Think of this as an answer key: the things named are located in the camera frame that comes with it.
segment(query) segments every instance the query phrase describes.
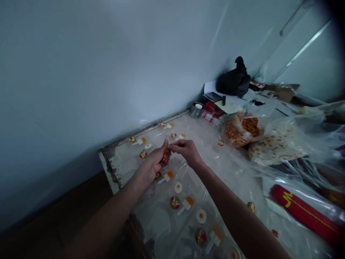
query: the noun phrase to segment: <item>white paper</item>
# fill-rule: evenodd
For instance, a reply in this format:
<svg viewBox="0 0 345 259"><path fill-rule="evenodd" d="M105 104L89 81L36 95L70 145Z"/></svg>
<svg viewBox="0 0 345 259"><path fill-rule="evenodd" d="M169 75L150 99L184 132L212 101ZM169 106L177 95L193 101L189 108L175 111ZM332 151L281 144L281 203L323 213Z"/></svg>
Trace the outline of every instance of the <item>white paper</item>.
<svg viewBox="0 0 345 259"><path fill-rule="evenodd" d="M211 81L211 82L207 82L204 85L204 94L207 94L209 92L215 92L216 94L219 94L220 96L223 96L225 94L219 93L216 90L216 81ZM226 96L226 101L230 101L233 103L238 104L239 106L243 107L246 105L247 101L237 98L236 96L232 96L232 95L225 95Z"/></svg>

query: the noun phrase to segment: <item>cardboard box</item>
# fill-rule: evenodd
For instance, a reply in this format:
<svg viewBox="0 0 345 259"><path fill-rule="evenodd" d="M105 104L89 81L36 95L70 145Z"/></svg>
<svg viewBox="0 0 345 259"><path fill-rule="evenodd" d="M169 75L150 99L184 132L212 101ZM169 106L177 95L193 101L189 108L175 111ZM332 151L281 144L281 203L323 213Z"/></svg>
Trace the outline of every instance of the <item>cardboard box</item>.
<svg viewBox="0 0 345 259"><path fill-rule="evenodd" d="M266 84L264 90L276 92L279 100L289 103L295 96L294 90L297 90L299 86L297 84Z"/></svg>

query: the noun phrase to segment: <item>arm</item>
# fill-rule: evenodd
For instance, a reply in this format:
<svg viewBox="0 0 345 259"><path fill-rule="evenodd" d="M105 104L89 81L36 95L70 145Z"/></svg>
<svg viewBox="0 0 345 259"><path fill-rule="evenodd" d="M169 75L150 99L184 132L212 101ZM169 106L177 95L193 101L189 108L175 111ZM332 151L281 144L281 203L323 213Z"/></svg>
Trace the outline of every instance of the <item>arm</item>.
<svg viewBox="0 0 345 259"><path fill-rule="evenodd" d="M152 151L128 183L75 236L65 249L64 258L100 258L106 253L156 172L162 168L160 160L166 158L164 166L168 165L171 153L164 153L168 145L165 140L162 147Z"/></svg>
<svg viewBox="0 0 345 259"><path fill-rule="evenodd" d="M202 161L193 141L179 140L171 144L169 150L183 155L204 183L246 258L290 258L265 225Z"/></svg>

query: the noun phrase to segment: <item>paper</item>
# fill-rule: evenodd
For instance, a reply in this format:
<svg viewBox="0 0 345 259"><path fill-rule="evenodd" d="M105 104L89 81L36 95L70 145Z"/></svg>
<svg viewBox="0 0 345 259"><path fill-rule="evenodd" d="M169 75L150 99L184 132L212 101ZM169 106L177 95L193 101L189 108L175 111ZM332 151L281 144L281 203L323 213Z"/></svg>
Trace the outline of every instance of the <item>paper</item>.
<svg viewBox="0 0 345 259"><path fill-rule="evenodd" d="M220 96L223 96L225 94L222 94L220 92L217 92L216 90L216 81L211 81L211 82L207 82L204 85L204 94L208 93L208 92L215 92L216 94L219 94ZM228 102L233 102L235 104L238 104L239 106L243 107L246 105L247 101L237 98L236 96L232 96L232 95L225 95L226 96L226 101Z"/></svg>
<svg viewBox="0 0 345 259"><path fill-rule="evenodd" d="M232 114L236 112L240 112L243 110L242 106L239 106L238 104L228 101L228 97L226 97L225 106L223 106L223 101L217 101L215 102L215 105L217 105L220 109L222 109L227 114Z"/></svg>

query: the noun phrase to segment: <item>bag of snacks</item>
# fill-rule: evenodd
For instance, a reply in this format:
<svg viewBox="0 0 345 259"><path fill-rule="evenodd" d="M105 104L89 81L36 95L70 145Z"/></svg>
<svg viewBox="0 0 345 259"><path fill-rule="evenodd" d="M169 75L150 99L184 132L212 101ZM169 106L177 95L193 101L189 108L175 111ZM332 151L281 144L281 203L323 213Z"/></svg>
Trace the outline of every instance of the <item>bag of snacks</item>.
<svg viewBox="0 0 345 259"><path fill-rule="evenodd" d="M225 142L242 147L259 141L265 134L272 107L249 107L245 112L231 116L222 129Z"/></svg>

